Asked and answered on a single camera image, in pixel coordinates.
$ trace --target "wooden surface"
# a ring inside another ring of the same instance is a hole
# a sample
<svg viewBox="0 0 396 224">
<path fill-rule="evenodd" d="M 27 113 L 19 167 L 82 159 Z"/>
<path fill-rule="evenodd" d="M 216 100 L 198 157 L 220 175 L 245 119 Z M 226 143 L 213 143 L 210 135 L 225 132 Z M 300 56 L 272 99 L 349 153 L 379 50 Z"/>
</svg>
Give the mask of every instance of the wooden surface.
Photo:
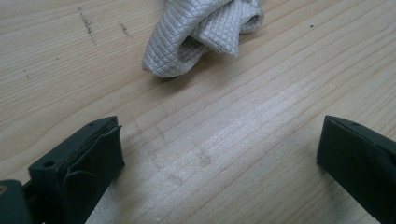
<svg viewBox="0 0 396 224">
<path fill-rule="evenodd" d="M 0 0 L 0 178 L 117 115 L 88 223 L 376 223 L 316 165 L 325 115 L 396 139 L 396 2 L 263 0 L 237 58 L 141 69 L 162 0 Z"/>
</svg>

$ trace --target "cloth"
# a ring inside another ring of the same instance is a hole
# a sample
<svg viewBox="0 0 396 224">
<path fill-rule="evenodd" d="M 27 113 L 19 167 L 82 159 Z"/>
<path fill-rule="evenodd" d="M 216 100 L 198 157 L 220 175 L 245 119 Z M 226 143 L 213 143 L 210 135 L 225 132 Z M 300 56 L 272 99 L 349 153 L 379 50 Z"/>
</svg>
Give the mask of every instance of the cloth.
<svg viewBox="0 0 396 224">
<path fill-rule="evenodd" d="M 236 57 L 239 34 L 255 31 L 263 17 L 260 0 L 165 0 L 143 69 L 159 77 L 177 77 L 210 50 Z"/>
</svg>

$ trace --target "quilted fabric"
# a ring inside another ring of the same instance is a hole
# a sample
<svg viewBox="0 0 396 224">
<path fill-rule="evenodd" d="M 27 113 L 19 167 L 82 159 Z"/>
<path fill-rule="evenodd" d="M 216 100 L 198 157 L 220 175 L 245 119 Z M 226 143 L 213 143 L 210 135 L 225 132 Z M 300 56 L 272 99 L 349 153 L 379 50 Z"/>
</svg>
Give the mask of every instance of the quilted fabric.
<svg viewBox="0 0 396 224">
<path fill-rule="evenodd" d="M 210 50 L 237 56 L 239 34 L 255 31 L 263 17 L 260 0 L 165 0 L 143 69 L 159 77 L 177 77 Z"/>
</svg>

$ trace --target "cloth fold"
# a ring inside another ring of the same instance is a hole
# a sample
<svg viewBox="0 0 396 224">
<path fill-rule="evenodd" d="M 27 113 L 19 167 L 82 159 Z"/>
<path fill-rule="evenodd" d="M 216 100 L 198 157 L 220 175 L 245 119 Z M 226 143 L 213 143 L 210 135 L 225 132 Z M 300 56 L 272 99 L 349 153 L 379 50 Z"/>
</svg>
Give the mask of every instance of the cloth fold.
<svg viewBox="0 0 396 224">
<path fill-rule="evenodd" d="M 260 0 L 165 0 L 143 69 L 159 77 L 177 77 L 210 50 L 237 56 L 239 34 L 255 31 L 263 17 Z"/>
</svg>

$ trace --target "wooden table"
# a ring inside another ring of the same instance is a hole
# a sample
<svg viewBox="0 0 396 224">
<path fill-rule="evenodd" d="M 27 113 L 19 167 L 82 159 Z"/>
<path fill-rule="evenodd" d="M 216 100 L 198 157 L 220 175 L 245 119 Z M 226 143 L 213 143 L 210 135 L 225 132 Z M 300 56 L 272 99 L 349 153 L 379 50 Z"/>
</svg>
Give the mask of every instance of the wooden table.
<svg viewBox="0 0 396 224">
<path fill-rule="evenodd" d="M 0 178 L 116 115 L 126 167 L 88 223 L 376 223 L 325 171 L 325 115 L 396 139 L 396 2 L 263 0 L 237 58 L 141 61 L 162 0 L 0 0 Z"/>
</svg>

